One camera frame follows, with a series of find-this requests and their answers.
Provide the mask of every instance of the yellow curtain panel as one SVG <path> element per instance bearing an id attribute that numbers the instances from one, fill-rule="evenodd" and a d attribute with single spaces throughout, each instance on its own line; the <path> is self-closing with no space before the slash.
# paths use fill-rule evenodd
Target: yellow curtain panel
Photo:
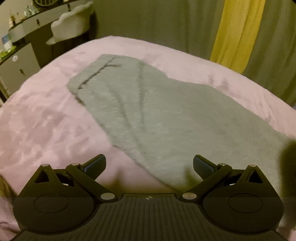
<path id="1" fill-rule="evenodd" d="M 210 60 L 243 73 L 259 30 L 265 0 L 225 0 Z"/>

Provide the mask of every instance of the bed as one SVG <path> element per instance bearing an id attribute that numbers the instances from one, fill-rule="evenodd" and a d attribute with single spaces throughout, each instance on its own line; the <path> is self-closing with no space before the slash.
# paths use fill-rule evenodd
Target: bed
<path id="1" fill-rule="evenodd" d="M 112 146 L 103 129 L 68 90 L 69 80 L 102 54 L 137 58 L 164 72 L 168 78 L 212 86 L 268 122 L 274 130 L 296 138 L 296 110 L 232 70 L 141 40 L 114 36 L 92 40 L 45 66 L 0 108 L 3 190 L 0 240 L 10 240 L 19 231 L 10 197 L 22 190 L 43 163 L 62 169 L 103 153 L 107 167 L 97 181 L 106 188 L 117 193 L 173 192 L 122 150 Z M 293 222 L 287 218 L 278 228 L 290 240 L 296 240 L 295 234 L 290 234 L 295 227 Z"/>

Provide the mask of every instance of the metal pin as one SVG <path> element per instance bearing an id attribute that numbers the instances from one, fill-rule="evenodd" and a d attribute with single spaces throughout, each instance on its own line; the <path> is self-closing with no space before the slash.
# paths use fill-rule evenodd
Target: metal pin
<path id="1" fill-rule="evenodd" d="M 195 199 L 197 196 L 195 193 L 192 193 L 192 192 L 186 192 L 182 195 L 182 197 L 184 199 L 187 199 L 187 200 L 192 200 L 192 199 Z"/>
<path id="2" fill-rule="evenodd" d="M 106 192 L 101 195 L 101 198 L 104 200 L 111 200 L 111 199 L 115 198 L 115 195 L 113 193 Z"/>

